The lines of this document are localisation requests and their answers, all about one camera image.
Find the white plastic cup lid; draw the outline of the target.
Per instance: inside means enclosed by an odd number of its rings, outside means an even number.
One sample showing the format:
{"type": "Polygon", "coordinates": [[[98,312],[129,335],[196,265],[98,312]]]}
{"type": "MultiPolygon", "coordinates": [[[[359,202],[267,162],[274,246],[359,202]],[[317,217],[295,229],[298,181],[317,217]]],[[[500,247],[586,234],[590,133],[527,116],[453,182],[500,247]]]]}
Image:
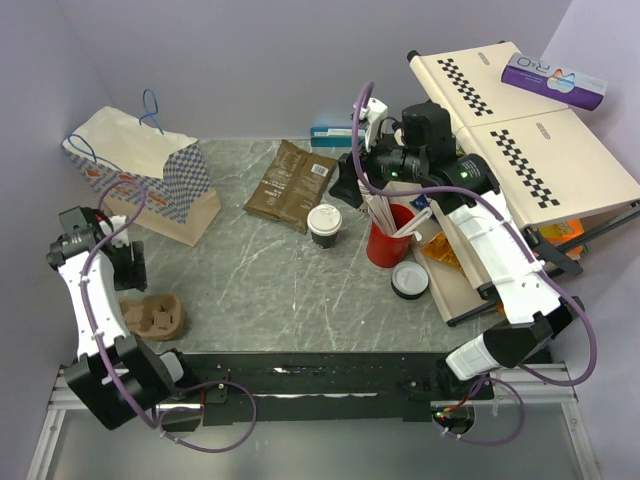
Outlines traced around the white plastic cup lid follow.
{"type": "Polygon", "coordinates": [[[307,216],[307,227],[316,235],[334,235],[340,230],[341,226],[342,214],[330,204],[320,204],[314,207],[307,216]]]}

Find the brown pulp cup carrier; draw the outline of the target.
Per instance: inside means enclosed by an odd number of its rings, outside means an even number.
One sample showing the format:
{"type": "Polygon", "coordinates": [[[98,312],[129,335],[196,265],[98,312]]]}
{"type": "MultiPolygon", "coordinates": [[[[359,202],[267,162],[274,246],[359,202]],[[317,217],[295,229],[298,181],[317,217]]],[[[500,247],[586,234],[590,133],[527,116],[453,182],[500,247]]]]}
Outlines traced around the brown pulp cup carrier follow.
{"type": "Polygon", "coordinates": [[[174,340],[185,326],[183,304],[173,294],[148,295],[138,301],[120,298],[119,306],[128,330],[145,340],[174,340]]]}

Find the black paper coffee cup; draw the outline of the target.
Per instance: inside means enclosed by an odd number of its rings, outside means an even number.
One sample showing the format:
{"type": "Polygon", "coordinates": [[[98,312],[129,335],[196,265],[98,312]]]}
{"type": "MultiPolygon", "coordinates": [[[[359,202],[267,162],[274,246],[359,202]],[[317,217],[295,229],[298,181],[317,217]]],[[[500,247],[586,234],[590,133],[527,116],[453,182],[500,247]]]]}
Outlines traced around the black paper coffee cup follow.
{"type": "Polygon", "coordinates": [[[315,245],[318,248],[321,249],[331,249],[335,246],[337,238],[338,238],[338,231],[335,231],[333,233],[331,233],[330,235],[321,235],[319,233],[316,233],[314,231],[311,232],[311,238],[313,240],[313,242],[315,243],[315,245]]]}

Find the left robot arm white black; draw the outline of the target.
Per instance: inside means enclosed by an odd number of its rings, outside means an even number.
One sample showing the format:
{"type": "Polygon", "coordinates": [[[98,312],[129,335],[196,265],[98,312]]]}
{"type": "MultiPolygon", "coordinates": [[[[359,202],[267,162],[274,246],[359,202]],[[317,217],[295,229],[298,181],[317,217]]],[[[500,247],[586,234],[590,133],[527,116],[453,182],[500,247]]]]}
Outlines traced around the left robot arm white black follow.
{"type": "Polygon", "coordinates": [[[191,399],[198,378],[177,353],[153,353],[126,326],[117,294],[146,289],[144,246],[129,240],[124,216],[74,207],[59,221],[63,232],[46,259],[69,291],[77,324],[76,358],[64,370],[66,383],[107,429],[133,418],[155,428],[156,406],[169,397],[191,399]]]}

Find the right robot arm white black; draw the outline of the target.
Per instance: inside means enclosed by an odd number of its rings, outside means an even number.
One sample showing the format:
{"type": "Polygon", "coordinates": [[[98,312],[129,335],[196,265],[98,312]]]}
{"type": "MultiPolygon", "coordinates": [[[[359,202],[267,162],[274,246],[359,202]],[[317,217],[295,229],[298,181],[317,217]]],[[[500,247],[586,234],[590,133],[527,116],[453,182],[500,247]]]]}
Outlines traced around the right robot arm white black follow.
{"type": "Polygon", "coordinates": [[[489,275],[505,320],[451,351],[437,373],[438,390],[459,398],[472,379],[520,366],[584,309],[545,272],[517,229],[499,181],[475,153],[458,150],[446,109],[427,101],[406,108],[395,123],[402,139],[382,135],[386,106],[363,92],[353,106],[352,150],[339,160],[333,197],[364,206],[379,225],[390,223],[390,182],[416,185],[463,234],[489,275]]]}

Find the brown coffee bean pouch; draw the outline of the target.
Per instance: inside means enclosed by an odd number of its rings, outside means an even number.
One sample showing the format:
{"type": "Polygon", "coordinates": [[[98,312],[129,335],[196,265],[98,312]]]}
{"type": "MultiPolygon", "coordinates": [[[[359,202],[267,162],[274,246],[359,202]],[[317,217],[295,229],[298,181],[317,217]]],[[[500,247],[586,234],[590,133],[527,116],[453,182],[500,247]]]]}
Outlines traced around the brown coffee bean pouch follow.
{"type": "Polygon", "coordinates": [[[336,159],[283,140],[243,210],[305,233],[307,216],[319,205],[336,167],[336,159]]]}

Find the teal blue box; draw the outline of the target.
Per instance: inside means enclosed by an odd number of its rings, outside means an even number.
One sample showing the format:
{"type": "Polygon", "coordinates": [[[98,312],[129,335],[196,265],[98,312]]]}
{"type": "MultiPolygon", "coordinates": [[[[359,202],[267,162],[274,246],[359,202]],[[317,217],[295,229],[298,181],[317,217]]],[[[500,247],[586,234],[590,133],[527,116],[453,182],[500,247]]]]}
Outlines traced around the teal blue box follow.
{"type": "Polygon", "coordinates": [[[313,148],[350,148],[351,128],[347,126],[314,126],[310,129],[313,148]]]}

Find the red cup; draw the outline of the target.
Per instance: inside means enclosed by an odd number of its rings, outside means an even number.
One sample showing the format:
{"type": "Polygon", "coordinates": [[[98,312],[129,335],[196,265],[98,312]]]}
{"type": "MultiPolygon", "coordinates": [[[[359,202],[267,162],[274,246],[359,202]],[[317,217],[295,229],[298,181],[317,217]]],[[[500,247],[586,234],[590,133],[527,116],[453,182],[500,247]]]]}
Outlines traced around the red cup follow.
{"type": "MultiPolygon", "coordinates": [[[[397,228],[405,226],[414,218],[414,213],[403,205],[391,204],[390,208],[397,228]]],[[[386,235],[375,222],[372,222],[366,255],[378,267],[393,268],[405,258],[412,238],[412,234],[404,237],[386,235]]]]}

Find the blue checkered paper bag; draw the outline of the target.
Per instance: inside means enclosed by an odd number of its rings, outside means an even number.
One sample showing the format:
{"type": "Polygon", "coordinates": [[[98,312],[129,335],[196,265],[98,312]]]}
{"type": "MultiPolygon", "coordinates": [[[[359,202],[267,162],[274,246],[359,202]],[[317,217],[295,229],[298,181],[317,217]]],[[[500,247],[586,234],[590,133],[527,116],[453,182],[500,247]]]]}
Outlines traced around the blue checkered paper bag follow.
{"type": "Polygon", "coordinates": [[[105,106],[76,128],[62,148],[72,164],[116,215],[131,215],[146,191],[135,222],[195,246],[221,210],[198,140],[164,129],[155,92],[142,94],[144,114],[105,106]]]}

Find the orange snack packet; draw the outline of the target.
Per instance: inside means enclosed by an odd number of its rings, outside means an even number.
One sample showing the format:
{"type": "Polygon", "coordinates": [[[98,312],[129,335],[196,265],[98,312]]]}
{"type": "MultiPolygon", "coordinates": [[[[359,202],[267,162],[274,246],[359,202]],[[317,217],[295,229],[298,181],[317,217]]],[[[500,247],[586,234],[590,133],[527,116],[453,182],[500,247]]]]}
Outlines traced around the orange snack packet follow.
{"type": "Polygon", "coordinates": [[[447,265],[463,274],[464,269],[460,264],[447,237],[439,232],[421,247],[422,254],[429,259],[447,265]]]}

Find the purple white box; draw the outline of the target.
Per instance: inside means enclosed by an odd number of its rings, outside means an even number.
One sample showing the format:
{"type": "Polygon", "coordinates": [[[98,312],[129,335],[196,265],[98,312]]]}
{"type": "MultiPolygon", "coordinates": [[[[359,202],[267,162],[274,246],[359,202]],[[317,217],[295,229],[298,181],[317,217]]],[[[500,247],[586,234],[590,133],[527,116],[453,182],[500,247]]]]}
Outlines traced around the purple white box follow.
{"type": "Polygon", "coordinates": [[[594,111],[604,100],[609,82],[522,53],[514,53],[501,82],[570,106],[594,111]]]}

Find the cream checkered tiered shelf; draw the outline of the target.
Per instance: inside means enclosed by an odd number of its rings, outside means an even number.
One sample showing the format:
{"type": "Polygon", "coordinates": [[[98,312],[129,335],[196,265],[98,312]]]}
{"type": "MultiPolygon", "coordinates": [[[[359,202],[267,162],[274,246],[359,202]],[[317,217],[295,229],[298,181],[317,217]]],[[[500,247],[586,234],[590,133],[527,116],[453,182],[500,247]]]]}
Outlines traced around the cream checkered tiered shelf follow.
{"type": "Polygon", "coordinates": [[[568,105],[503,83],[512,42],[407,60],[428,98],[445,108],[458,145],[496,175],[525,230],[628,207],[639,184],[568,105]]]}

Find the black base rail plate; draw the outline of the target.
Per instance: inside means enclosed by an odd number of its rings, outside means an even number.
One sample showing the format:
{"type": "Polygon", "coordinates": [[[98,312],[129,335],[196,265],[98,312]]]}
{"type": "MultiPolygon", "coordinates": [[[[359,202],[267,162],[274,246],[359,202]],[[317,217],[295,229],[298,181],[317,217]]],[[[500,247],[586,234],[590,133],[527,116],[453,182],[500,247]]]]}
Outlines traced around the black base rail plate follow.
{"type": "Polygon", "coordinates": [[[226,352],[184,357],[207,383],[204,423],[401,419],[429,422],[471,390],[441,353],[226,352]]]}

